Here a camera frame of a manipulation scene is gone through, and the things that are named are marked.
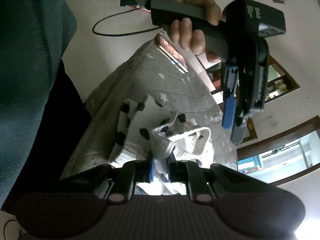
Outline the person's left hand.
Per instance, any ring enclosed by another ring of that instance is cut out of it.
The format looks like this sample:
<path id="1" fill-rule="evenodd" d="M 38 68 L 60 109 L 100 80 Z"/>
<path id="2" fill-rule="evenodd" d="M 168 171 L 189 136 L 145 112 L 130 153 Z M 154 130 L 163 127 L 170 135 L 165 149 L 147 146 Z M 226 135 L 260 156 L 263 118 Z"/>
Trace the person's left hand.
<path id="1" fill-rule="evenodd" d="M 217 26 L 225 18 L 220 7 L 214 0 L 172 0 L 175 2 L 191 4 L 205 10 L 207 21 Z M 181 21 L 175 20 L 169 28 L 168 36 L 171 41 L 179 45 L 182 49 L 190 50 L 194 55 L 206 55 L 207 61 L 212 64 L 220 62 L 220 58 L 206 49 L 206 42 L 203 31 L 193 30 L 192 22 L 189 18 Z"/>

